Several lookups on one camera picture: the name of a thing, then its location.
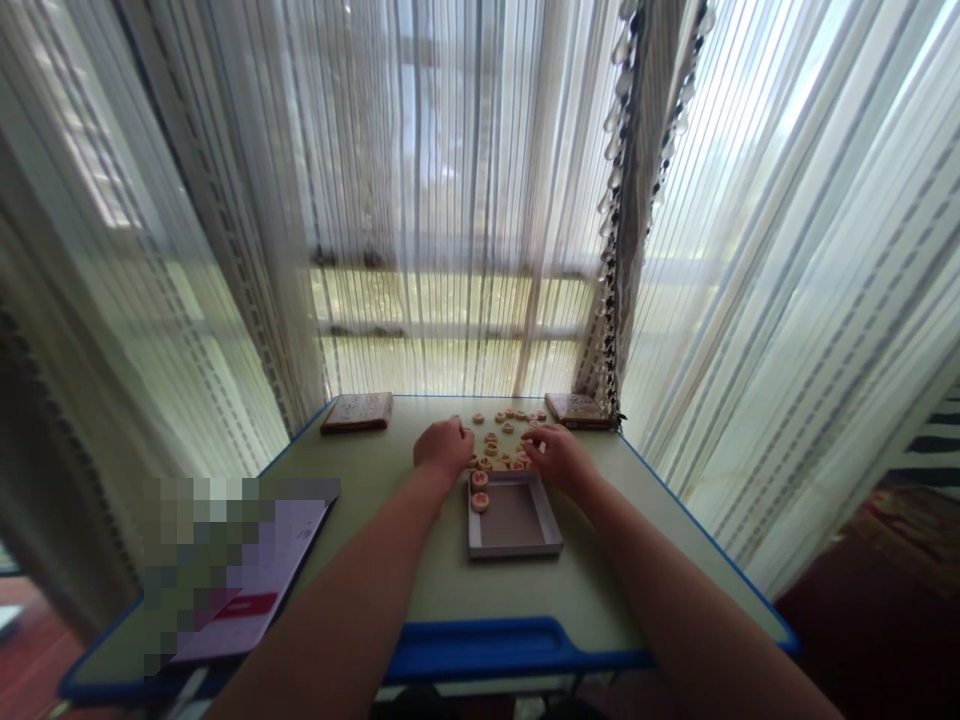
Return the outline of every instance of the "cardboard box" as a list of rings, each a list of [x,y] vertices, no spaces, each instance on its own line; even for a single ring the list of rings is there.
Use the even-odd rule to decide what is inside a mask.
[[[470,557],[559,555],[563,536],[540,475],[530,470],[487,474],[490,507],[484,513],[470,507],[466,483]]]

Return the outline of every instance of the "white curtain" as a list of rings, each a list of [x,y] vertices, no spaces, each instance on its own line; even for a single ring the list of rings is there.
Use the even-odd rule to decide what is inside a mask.
[[[958,14],[716,7],[622,407],[627,438],[772,594],[960,370]]]
[[[616,3],[126,12],[169,64],[148,63],[161,96],[182,98],[161,103],[192,129],[180,154],[217,159],[268,245],[312,258],[328,395],[569,388],[602,250]]]
[[[135,507],[147,478],[256,475],[286,434],[110,4],[0,13],[0,128],[50,222],[4,244],[2,291],[56,394]]]

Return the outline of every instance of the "hand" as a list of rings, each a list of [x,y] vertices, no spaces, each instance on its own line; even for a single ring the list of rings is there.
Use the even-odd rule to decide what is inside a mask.
[[[440,420],[423,431],[413,445],[413,466],[435,468],[452,483],[473,455],[473,431],[460,418]]]
[[[541,425],[522,435],[524,451],[543,478],[560,488],[574,502],[581,492],[603,477],[590,455],[563,425]],[[546,447],[540,452],[540,443]]]

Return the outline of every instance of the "forearm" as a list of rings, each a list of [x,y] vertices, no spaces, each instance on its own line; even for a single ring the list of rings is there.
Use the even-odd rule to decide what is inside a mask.
[[[211,718],[366,717],[407,614],[414,575],[450,488],[429,467],[297,598],[211,708]]]
[[[575,498],[657,664],[696,717],[837,717],[766,634],[605,480]]]

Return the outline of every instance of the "box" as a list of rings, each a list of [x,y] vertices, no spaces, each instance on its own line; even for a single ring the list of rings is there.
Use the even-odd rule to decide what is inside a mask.
[[[540,475],[530,470],[487,474],[490,507],[484,513],[470,507],[466,483],[470,557],[559,555],[563,536]]]
[[[547,407],[557,422],[570,430],[609,430],[610,418],[589,395],[547,393]]]
[[[320,434],[386,430],[392,411],[393,393],[341,395],[320,426]]]

